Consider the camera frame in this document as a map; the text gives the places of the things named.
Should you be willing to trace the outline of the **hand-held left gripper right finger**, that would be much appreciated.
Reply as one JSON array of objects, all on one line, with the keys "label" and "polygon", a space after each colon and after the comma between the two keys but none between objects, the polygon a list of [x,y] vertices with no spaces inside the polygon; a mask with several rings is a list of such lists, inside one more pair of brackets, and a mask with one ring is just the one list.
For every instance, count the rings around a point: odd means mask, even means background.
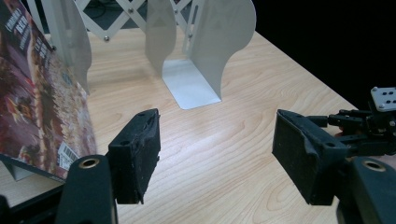
[{"label": "hand-held left gripper right finger", "polygon": [[308,117],[278,109],[272,153],[307,203],[332,204],[344,144]]}]

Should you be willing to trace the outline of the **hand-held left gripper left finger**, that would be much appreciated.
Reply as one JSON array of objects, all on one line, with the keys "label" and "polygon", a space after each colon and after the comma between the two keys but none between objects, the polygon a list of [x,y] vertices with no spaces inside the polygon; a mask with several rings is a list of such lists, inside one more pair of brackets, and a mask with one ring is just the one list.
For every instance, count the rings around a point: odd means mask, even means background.
[{"label": "hand-held left gripper left finger", "polygon": [[144,202],[161,151],[157,108],[137,113],[108,145],[106,154],[118,204]]}]

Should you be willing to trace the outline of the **red cover magazine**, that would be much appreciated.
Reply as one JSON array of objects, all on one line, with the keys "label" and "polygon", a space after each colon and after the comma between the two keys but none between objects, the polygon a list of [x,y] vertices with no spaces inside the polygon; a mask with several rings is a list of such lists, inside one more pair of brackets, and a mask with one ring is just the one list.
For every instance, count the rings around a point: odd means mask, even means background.
[{"label": "red cover magazine", "polygon": [[20,0],[0,0],[0,161],[63,182],[96,152],[87,93]]}]

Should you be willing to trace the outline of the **white expandable metal book rack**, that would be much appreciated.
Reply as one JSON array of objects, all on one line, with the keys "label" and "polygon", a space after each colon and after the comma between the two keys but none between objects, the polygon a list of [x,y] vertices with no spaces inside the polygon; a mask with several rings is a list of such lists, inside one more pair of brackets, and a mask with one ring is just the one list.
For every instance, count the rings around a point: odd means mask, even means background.
[{"label": "white expandable metal book rack", "polygon": [[[101,35],[83,8],[88,0],[44,0],[49,11],[51,48],[89,94],[87,72],[92,63],[88,33]],[[134,17],[146,35],[145,54],[162,76],[178,105],[191,109],[221,99],[221,78],[231,56],[253,36],[256,14],[251,0],[137,0],[146,18]],[[15,179],[31,172],[4,165]]]}]

